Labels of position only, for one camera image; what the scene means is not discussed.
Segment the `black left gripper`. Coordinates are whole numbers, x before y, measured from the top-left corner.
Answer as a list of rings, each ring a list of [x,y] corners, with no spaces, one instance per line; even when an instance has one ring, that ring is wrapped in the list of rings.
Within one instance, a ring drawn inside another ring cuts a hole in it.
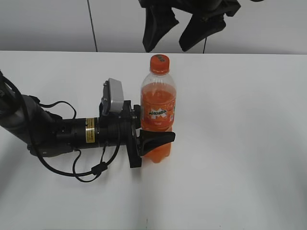
[[[131,168],[140,168],[142,159],[150,151],[162,145],[174,142],[175,132],[153,132],[140,130],[139,147],[137,147],[136,130],[141,128],[141,106],[131,106],[131,101],[124,101],[120,113],[102,115],[102,105],[99,105],[98,142],[102,146],[115,146],[111,158],[106,162],[110,165],[118,154],[119,147],[124,145],[127,149]]]

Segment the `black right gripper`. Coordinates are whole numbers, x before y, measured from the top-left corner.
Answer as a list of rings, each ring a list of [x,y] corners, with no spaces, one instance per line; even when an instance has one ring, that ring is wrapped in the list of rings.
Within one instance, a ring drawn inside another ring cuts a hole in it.
[[[179,45],[186,52],[203,39],[226,27],[224,14],[232,17],[241,8],[237,0],[140,0],[146,8],[143,46],[151,52],[173,27],[179,24],[172,8],[191,14]]]

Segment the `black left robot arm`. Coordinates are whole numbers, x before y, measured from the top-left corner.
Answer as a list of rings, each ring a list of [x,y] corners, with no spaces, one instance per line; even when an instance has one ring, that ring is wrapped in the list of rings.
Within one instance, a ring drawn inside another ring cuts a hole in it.
[[[23,95],[4,76],[0,78],[0,125],[27,144],[34,156],[55,157],[74,150],[124,145],[131,168],[142,165],[148,152],[175,140],[174,132],[141,129],[141,108],[124,100],[120,81],[103,86],[99,116],[64,119],[48,111],[34,96]]]

